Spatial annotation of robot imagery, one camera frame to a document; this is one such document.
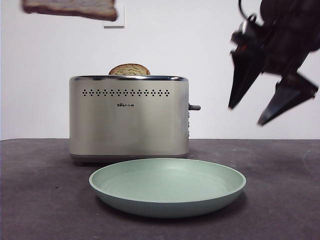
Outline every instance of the slice of bread in toaster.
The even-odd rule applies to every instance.
[[[140,64],[126,63],[111,69],[109,75],[150,75],[150,71]]]
[[[115,0],[22,0],[23,10],[30,13],[80,16],[115,21]]]

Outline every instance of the brown crust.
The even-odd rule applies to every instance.
[[[48,6],[42,5],[42,6],[27,6],[28,0],[22,0],[22,9],[27,14],[31,13],[38,13],[38,14],[48,14],[48,15],[60,15],[60,16],[78,16],[78,17],[84,17],[84,18],[90,18],[90,19],[97,19],[97,20],[105,20],[105,21],[112,21],[114,22],[117,20],[117,11],[115,8],[113,8],[111,13],[106,14],[98,14],[98,13],[87,13],[82,12],[80,10],[53,10]]]
[[[150,75],[150,71],[148,68],[146,68],[145,66],[138,64],[138,63],[125,63],[125,64],[121,64],[118,66],[115,66],[114,68],[112,68],[109,72],[109,75],[115,75],[115,73],[117,72],[118,69],[122,68],[122,67],[133,67],[133,66],[139,66],[140,68],[146,70],[146,75]]]

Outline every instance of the white backdrop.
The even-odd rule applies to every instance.
[[[264,127],[256,122],[279,77],[262,75],[229,111],[231,34],[242,21],[237,0],[116,0],[126,9],[123,29],[99,20],[26,14],[19,0],[1,1],[1,139],[68,138],[69,78],[105,75],[140,63],[152,75],[189,79],[190,137],[319,139],[320,96]],[[245,0],[247,13],[260,1]],[[301,72],[320,84],[320,52]]]

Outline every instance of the plate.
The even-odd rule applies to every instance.
[[[100,168],[89,183],[115,209],[145,217],[183,218],[229,205],[240,195],[246,178],[208,161],[147,158]]]

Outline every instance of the toaster vent hole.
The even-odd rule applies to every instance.
[[[113,96],[121,96],[121,95],[124,95],[125,97],[127,96],[132,96],[134,97],[135,95],[137,95],[137,97],[141,97],[141,96],[146,96],[148,97],[149,95],[151,95],[152,97],[156,97],[157,95],[159,97],[161,97],[162,95],[163,96],[166,96],[166,97],[169,97],[170,95],[170,92],[168,89],[166,90],[161,90],[159,89],[159,91],[155,91],[154,89],[152,89],[152,91],[149,91],[148,89],[138,89],[137,91],[135,91],[134,89],[90,89],[90,90],[86,90],[86,89],[83,89],[83,91],[81,91],[82,95],[83,96],[87,96],[87,95],[90,95],[90,96],[107,96],[107,95],[111,95],[112,97]]]

